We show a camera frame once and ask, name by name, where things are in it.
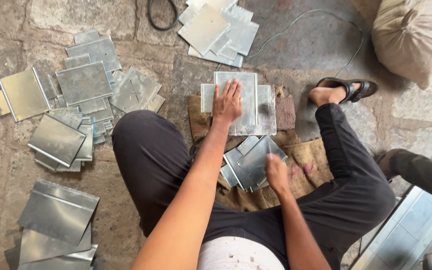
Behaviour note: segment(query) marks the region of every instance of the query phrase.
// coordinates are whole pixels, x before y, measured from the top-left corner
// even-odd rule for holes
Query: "bare foot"
[[[353,83],[355,90],[361,87],[361,83]],[[335,88],[316,87],[309,92],[309,99],[318,106],[318,108],[327,103],[339,104],[346,97],[346,89],[344,86]]]

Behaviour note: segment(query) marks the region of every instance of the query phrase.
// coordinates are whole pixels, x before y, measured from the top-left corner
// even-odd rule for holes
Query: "jute sack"
[[[389,71],[421,89],[432,84],[432,0],[382,0],[371,34]]]

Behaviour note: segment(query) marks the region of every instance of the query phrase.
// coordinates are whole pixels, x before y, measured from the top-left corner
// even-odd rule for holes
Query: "hand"
[[[241,83],[238,79],[226,82],[223,93],[219,96],[219,84],[214,87],[213,124],[221,123],[227,127],[236,121],[243,113],[241,102]]]
[[[286,166],[278,155],[266,155],[266,175],[269,185],[279,198],[286,195],[293,196]]]

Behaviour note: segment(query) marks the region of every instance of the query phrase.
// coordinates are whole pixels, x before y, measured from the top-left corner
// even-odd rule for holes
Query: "white shirt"
[[[219,237],[201,245],[197,270],[284,270],[274,253],[255,241]]]

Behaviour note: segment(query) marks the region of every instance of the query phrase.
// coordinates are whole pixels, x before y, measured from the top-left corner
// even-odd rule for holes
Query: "stone floor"
[[[165,0],[154,2],[155,17],[168,21],[171,11],[165,7]],[[176,2],[182,11],[184,1]],[[380,2],[338,0],[333,4],[319,0],[313,5],[307,0],[240,0],[241,5],[255,10],[254,21],[261,24],[251,52],[274,32],[284,30],[296,15],[320,7],[347,12],[360,22],[367,37]],[[272,16],[277,17],[276,23],[271,22]],[[258,72],[259,84],[282,85],[286,93],[293,95],[296,131],[304,141],[319,136],[313,116],[315,107],[307,102],[308,91],[321,77],[333,76],[351,57],[354,42],[347,46],[340,43],[359,37],[352,33],[355,29],[336,21],[333,27],[331,22],[328,27],[334,33],[321,31],[334,37],[334,47],[327,40],[320,43],[321,35],[315,32],[319,29],[308,28],[308,22],[302,25],[307,32],[292,28],[270,44],[261,58],[245,59],[242,70]],[[338,27],[346,38],[339,38]],[[41,73],[62,70],[64,47],[73,44],[72,34],[89,29],[111,35],[124,71],[134,66],[162,84],[159,94],[166,102],[159,114],[181,130],[190,146],[188,96],[198,93],[201,83],[211,81],[217,64],[188,57],[188,45],[177,35],[177,29],[154,30],[147,18],[146,0],[0,0],[0,78],[31,67]],[[342,77],[365,77],[381,86],[377,95],[344,106],[351,125],[369,149],[405,148],[432,157],[432,87],[425,91],[417,87],[405,90],[402,80],[377,62],[370,42],[365,43]],[[81,173],[51,173],[33,162],[34,153],[27,146],[40,118],[15,123],[10,116],[0,117],[0,269],[8,269],[3,251],[14,246],[13,234],[20,230],[16,221],[38,177],[101,197],[93,221],[93,242],[99,244],[97,254],[106,269],[129,269],[145,238],[111,146],[96,146],[94,161],[87,163]],[[402,179],[391,185],[397,196],[409,187]],[[356,243],[345,255],[343,269],[350,266],[358,249]]]

